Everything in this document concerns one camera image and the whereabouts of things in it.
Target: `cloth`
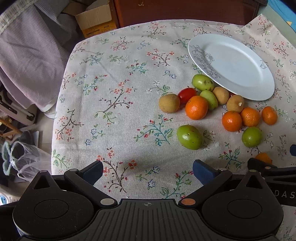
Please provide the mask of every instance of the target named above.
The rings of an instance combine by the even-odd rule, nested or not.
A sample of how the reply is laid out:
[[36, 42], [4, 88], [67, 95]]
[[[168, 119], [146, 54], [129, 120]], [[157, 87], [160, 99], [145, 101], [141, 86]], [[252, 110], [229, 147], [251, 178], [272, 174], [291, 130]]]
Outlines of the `cloth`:
[[0, 81], [24, 108], [36, 104], [47, 111], [57, 99], [79, 38], [75, 19], [60, 14], [67, 4], [18, 0], [0, 16]]
[[[162, 95], [178, 94], [201, 73], [187, 45], [193, 36], [207, 33], [244, 43], [273, 74], [276, 88], [269, 100], [246, 100], [246, 106], [259, 111], [272, 106], [279, 116], [274, 126], [261, 121], [264, 141], [256, 148], [243, 145], [242, 131], [225, 131], [221, 124], [225, 105], [199, 121], [189, 119], [184, 109], [165, 114], [158, 107]], [[179, 201], [202, 186], [192, 172], [196, 159], [235, 173], [245, 173], [248, 159], [260, 152], [267, 152], [278, 167], [295, 165], [296, 157], [289, 153], [296, 142], [295, 77], [294, 47], [262, 15], [244, 27], [164, 20], [88, 38], [76, 45], [65, 69], [53, 128], [53, 174], [100, 160], [104, 174], [95, 187], [118, 201]], [[192, 151], [181, 146], [176, 131], [185, 124], [203, 133], [203, 148]], [[286, 221], [278, 237], [295, 240], [296, 208], [284, 211]]]
[[296, 32], [296, 13], [281, 0], [268, 0], [268, 4], [276, 11]]

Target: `wooden stool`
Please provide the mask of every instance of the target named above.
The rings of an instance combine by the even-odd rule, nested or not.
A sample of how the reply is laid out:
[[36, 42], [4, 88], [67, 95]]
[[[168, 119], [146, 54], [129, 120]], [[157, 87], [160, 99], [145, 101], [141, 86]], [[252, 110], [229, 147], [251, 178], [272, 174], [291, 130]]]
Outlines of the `wooden stool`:
[[11, 131], [9, 132], [6, 132], [6, 133], [3, 133], [1, 134], [0, 133], [0, 137], [3, 137], [5, 138], [6, 140], [8, 141], [12, 141], [11, 138], [9, 138], [8, 136], [12, 136], [12, 135], [15, 135], [15, 134], [22, 134], [22, 131], [20, 131], [18, 128], [14, 127], [12, 124], [10, 124], [8, 121], [0, 118], [0, 122], [3, 124], [3, 125], [6, 125], [8, 128], [11, 129]]

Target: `floral tablecloth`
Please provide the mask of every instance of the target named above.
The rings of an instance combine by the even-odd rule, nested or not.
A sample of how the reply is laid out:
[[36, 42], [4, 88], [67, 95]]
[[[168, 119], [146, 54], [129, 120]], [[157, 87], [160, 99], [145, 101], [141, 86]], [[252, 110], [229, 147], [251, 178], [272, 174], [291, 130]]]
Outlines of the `floral tablecloth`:
[[[272, 106], [279, 116], [274, 126], [259, 124], [264, 141], [255, 148], [243, 145], [245, 128], [237, 133], [224, 130], [225, 105], [199, 121], [190, 120], [184, 110], [174, 114], [159, 110], [161, 96], [178, 94], [201, 73], [190, 59], [187, 45], [193, 36], [208, 33], [242, 42], [273, 74], [273, 96], [266, 101], [246, 101], [258, 111]], [[164, 20], [91, 37], [76, 45], [62, 80], [54, 121], [52, 173], [81, 169], [100, 160], [104, 175], [95, 187], [118, 201], [179, 201], [202, 186], [193, 176], [195, 159], [236, 173], [246, 172], [248, 159], [260, 152], [267, 152], [278, 167], [296, 165], [296, 157], [289, 153], [296, 143], [295, 78], [295, 49], [262, 15], [244, 27]], [[176, 130], [184, 124], [203, 133], [203, 148], [192, 151], [180, 145]], [[296, 240], [296, 208], [283, 209], [285, 218], [277, 236]]]

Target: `orange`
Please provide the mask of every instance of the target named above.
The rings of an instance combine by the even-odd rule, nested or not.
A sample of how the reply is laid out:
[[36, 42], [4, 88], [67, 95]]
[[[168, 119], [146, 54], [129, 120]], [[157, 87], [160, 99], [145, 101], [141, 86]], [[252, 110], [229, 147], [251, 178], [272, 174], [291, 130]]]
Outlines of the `orange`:
[[236, 111], [227, 111], [222, 117], [222, 125], [227, 131], [238, 131], [242, 127], [242, 117]]
[[186, 115], [192, 120], [200, 120], [207, 114], [208, 102], [199, 95], [193, 96], [185, 106]]
[[241, 117], [242, 124], [247, 127], [257, 126], [260, 121], [259, 112], [251, 107], [244, 108], [241, 112]]
[[272, 160], [270, 159], [270, 157], [265, 152], [259, 153], [255, 158], [257, 160], [263, 161], [263, 162], [265, 162], [267, 164], [272, 164]]
[[272, 126], [277, 122], [277, 113], [274, 108], [266, 106], [261, 112], [262, 120]]

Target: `ribbed rubber pad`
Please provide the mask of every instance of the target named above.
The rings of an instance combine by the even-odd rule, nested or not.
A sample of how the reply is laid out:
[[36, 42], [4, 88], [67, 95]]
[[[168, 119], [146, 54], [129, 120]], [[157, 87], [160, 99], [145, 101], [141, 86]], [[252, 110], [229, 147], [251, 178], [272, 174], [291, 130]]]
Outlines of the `ribbed rubber pad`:
[[[64, 241], [230, 241], [209, 229], [195, 210], [173, 200], [123, 199], [115, 208], [100, 210], [79, 234]], [[270, 236], [264, 241], [276, 241]]]

